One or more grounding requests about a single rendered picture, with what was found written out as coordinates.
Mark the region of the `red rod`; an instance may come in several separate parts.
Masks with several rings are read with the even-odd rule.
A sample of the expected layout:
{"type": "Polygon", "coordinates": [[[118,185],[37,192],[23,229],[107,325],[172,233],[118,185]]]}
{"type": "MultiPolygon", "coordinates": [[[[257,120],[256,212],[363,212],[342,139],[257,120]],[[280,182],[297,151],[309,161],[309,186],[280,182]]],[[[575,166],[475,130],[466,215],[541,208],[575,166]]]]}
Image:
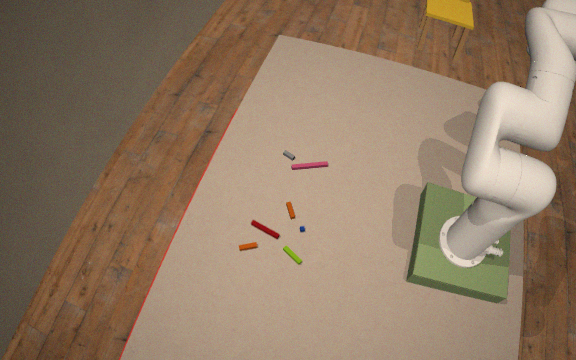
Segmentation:
{"type": "Polygon", "coordinates": [[[262,225],[262,224],[258,223],[258,222],[257,222],[257,221],[255,221],[255,220],[253,220],[253,221],[251,222],[251,225],[252,225],[252,226],[254,226],[254,227],[256,227],[257,229],[259,229],[259,230],[261,230],[261,231],[265,232],[266,234],[268,234],[268,235],[270,235],[270,236],[272,236],[272,237],[276,238],[276,239],[278,239],[278,238],[279,238],[279,236],[280,236],[280,234],[278,234],[277,232],[275,232],[275,231],[273,231],[273,230],[271,230],[271,229],[267,228],[266,226],[264,226],[264,225],[262,225]]]}

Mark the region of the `lime green rod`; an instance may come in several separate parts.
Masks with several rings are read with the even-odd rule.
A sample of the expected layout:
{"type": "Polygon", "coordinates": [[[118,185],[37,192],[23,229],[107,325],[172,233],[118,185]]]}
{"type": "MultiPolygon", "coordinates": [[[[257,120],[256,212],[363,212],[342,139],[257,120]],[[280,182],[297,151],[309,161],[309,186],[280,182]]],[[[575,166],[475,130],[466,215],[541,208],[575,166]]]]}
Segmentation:
{"type": "Polygon", "coordinates": [[[283,250],[299,265],[302,260],[286,245],[283,250]]]}

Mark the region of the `orange rod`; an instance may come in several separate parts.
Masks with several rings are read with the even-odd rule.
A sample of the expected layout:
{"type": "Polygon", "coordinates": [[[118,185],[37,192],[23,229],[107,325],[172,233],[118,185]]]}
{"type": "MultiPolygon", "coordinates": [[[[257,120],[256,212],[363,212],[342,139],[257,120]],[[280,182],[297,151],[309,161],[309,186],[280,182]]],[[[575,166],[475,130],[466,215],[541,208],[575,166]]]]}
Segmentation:
{"type": "Polygon", "coordinates": [[[248,249],[254,249],[257,248],[257,243],[249,243],[249,244],[243,244],[243,245],[239,245],[239,250],[243,251],[243,250],[248,250],[248,249]]]}
{"type": "Polygon", "coordinates": [[[287,205],[287,209],[288,209],[290,218],[291,218],[291,219],[294,219],[294,218],[295,218],[295,214],[294,214],[294,211],[293,211],[291,202],[286,202],[286,205],[287,205]]]}

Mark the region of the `dark pink rod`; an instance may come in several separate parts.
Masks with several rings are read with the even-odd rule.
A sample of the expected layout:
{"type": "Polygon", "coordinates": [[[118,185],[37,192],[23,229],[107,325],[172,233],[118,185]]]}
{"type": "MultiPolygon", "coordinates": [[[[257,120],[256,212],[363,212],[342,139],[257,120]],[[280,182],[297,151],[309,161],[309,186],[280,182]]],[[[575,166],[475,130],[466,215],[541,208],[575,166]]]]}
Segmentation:
{"type": "Polygon", "coordinates": [[[321,168],[321,167],[328,167],[328,162],[325,161],[325,162],[292,164],[292,170],[310,169],[310,168],[321,168]]]}

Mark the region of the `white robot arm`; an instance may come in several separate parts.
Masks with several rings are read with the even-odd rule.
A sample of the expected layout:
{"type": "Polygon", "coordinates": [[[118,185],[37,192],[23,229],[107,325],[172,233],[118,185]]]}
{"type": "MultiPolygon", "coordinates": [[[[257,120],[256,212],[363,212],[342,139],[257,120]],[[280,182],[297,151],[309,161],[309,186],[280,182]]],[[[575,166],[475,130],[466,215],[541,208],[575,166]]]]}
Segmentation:
{"type": "Polygon", "coordinates": [[[442,253],[458,267],[474,267],[486,254],[502,256],[492,244],[545,209],[556,192],[547,164],[499,142],[544,152],[558,145],[576,81],[576,0],[546,0],[528,11],[524,27],[526,87],[496,82],[484,93],[461,175],[463,189],[477,198],[439,233],[442,253]]]}

